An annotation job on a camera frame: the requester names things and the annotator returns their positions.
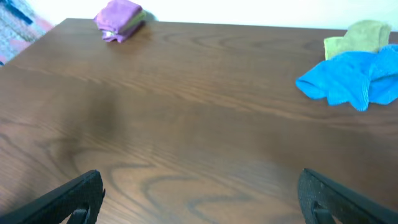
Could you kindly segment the pink microfiber cloth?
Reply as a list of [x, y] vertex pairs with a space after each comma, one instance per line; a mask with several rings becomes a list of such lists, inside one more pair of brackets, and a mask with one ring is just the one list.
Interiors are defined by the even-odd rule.
[[118, 33], [142, 12], [142, 7], [129, 0], [111, 0], [94, 18], [99, 30]]

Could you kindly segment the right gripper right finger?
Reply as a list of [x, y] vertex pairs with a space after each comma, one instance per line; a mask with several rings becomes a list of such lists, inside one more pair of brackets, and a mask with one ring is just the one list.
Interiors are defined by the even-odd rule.
[[298, 200], [306, 223], [397, 223], [397, 212], [331, 180], [304, 169], [298, 179]]

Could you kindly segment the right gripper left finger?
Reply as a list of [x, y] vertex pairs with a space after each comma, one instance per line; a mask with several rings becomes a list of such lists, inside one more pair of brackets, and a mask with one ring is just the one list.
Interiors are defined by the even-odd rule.
[[98, 170], [83, 175], [1, 217], [8, 224], [95, 224], [105, 191]]

